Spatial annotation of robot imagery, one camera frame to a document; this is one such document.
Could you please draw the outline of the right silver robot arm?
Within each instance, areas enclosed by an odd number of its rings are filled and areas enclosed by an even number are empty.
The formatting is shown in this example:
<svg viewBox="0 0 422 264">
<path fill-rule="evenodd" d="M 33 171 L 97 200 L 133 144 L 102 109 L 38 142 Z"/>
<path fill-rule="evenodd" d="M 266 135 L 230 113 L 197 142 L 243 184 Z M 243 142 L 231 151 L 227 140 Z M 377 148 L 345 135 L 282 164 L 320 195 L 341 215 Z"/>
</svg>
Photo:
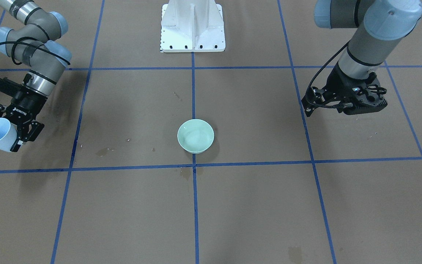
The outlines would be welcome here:
<svg viewBox="0 0 422 264">
<path fill-rule="evenodd" d="M 0 77 L 0 92 L 11 97 L 10 105 L 0 104 L 0 150 L 17 152 L 45 127 L 36 118 L 70 65 L 71 52 L 56 42 L 69 27 L 63 15 L 33 0 L 0 0 L 0 6 L 24 24 L 18 30 L 0 27 L 0 52 L 29 67 L 21 83 Z"/>
</svg>

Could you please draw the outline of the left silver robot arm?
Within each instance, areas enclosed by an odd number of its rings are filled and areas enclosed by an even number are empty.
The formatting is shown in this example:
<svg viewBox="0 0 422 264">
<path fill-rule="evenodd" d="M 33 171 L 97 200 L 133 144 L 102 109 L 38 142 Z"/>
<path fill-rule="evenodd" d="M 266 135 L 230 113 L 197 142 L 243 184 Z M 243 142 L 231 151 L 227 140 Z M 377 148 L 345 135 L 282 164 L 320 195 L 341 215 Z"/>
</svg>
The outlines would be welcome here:
<svg viewBox="0 0 422 264">
<path fill-rule="evenodd" d="M 310 117 L 318 108 L 346 115 L 375 113 L 387 107 L 386 89 L 376 70 L 422 19 L 422 0 L 319 0 L 314 21 L 320 28 L 355 29 L 335 53 L 339 60 L 323 88 L 310 81 L 301 99 Z"/>
</svg>

